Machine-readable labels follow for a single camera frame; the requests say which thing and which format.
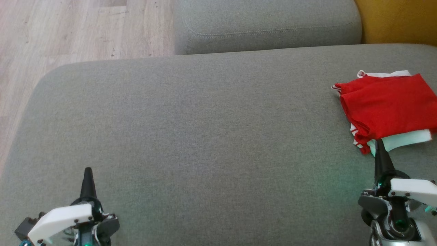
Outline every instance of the yellow wall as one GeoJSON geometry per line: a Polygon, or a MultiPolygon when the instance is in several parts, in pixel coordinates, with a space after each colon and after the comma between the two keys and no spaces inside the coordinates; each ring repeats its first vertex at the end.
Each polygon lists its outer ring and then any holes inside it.
{"type": "Polygon", "coordinates": [[[363,43],[437,46],[437,0],[355,0],[363,43]]]}

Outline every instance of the stitched seam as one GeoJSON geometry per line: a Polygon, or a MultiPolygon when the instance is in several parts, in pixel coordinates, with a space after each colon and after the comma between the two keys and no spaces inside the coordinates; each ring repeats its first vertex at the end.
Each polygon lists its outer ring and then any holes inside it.
{"type": "Polygon", "coordinates": [[[296,28],[296,29],[284,29],[284,30],[280,30],[280,31],[265,31],[265,32],[250,32],[250,33],[242,33],[242,34],[238,34],[238,35],[199,35],[196,33],[193,33],[193,35],[198,36],[198,37],[202,37],[205,39],[219,39],[219,38],[227,38],[227,37],[239,37],[239,36],[248,36],[248,35],[262,35],[262,34],[271,34],[271,33],[280,33],[280,32],[294,32],[294,31],[301,31],[301,30],[306,30],[306,29],[325,29],[325,28],[337,28],[337,27],[342,27],[342,26],[347,26],[350,24],[353,24],[356,22],[350,22],[347,23],[345,25],[339,25],[339,26],[326,26],[326,27],[313,27],[313,28],[296,28]]]}
{"type": "Polygon", "coordinates": [[[248,31],[248,32],[228,32],[228,33],[218,33],[218,34],[205,34],[205,33],[195,32],[191,28],[188,27],[188,25],[187,25],[187,23],[185,23],[185,21],[183,21],[183,23],[184,23],[185,27],[188,29],[188,31],[196,36],[223,37],[223,36],[255,35],[255,34],[274,33],[274,32],[292,32],[292,31],[305,30],[305,29],[336,28],[336,27],[343,27],[343,26],[350,25],[352,23],[355,23],[355,21],[349,22],[347,24],[336,25],[336,26],[319,26],[319,27],[307,27],[307,28],[276,28],[276,29],[255,30],[255,31],[248,31]]]}

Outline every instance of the folded clothing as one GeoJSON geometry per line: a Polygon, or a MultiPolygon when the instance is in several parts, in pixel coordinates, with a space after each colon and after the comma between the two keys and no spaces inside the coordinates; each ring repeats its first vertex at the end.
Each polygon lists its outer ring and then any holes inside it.
{"type": "MultiPolygon", "coordinates": [[[[357,134],[358,132],[358,129],[352,123],[350,124],[350,132],[352,133],[353,136],[355,136],[355,134],[357,134]]],[[[392,149],[405,145],[431,141],[432,133],[435,132],[431,132],[429,129],[417,130],[417,131],[412,131],[412,132],[407,132],[397,135],[391,135],[388,137],[383,137],[382,140],[384,141],[385,150],[390,151],[392,149]]],[[[357,146],[364,155],[368,154],[369,152],[372,153],[373,156],[375,156],[376,154],[375,139],[368,141],[366,144],[360,144],[354,139],[354,145],[357,146]]]]}
{"type": "MultiPolygon", "coordinates": [[[[404,77],[404,76],[411,76],[408,70],[402,70],[402,71],[396,71],[391,74],[385,74],[385,73],[366,73],[363,70],[360,70],[357,73],[358,78],[363,77],[378,77],[378,78],[386,78],[386,77],[404,77]]],[[[343,93],[347,93],[347,91],[353,91],[360,88],[363,88],[364,86],[368,85],[368,83],[373,83],[372,78],[368,78],[367,80],[354,80],[354,83],[337,83],[333,85],[331,88],[338,92],[338,96],[340,96],[343,93]]]]}
{"type": "Polygon", "coordinates": [[[359,144],[437,128],[437,97],[420,74],[411,77],[364,76],[334,86],[340,89],[346,117],[358,129],[355,140],[359,144]]]}

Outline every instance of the couch cushion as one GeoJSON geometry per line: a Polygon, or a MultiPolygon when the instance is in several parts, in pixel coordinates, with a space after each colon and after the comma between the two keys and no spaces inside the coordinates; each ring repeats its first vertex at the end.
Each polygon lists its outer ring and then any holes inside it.
{"type": "MultiPolygon", "coordinates": [[[[0,238],[70,204],[90,166],[120,218],[115,246],[368,245],[357,200],[373,158],[330,86],[408,69],[436,91],[434,64],[431,46],[357,45],[60,67],[35,88],[4,167],[0,238]]],[[[433,179],[436,148],[390,153],[433,179]]]]}
{"type": "Polygon", "coordinates": [[[179,0],[176,54],[359,44],[353,0],[179,0]]]}

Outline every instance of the wooden floor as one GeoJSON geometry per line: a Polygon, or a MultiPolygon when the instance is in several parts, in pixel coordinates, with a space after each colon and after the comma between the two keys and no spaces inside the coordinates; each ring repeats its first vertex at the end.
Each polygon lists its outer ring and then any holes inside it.
{"type": "Polygon", "coordinates": [[[64,64],[173,55],[173,0],[0,0],[0,175],[33,88],[64,64]]]}

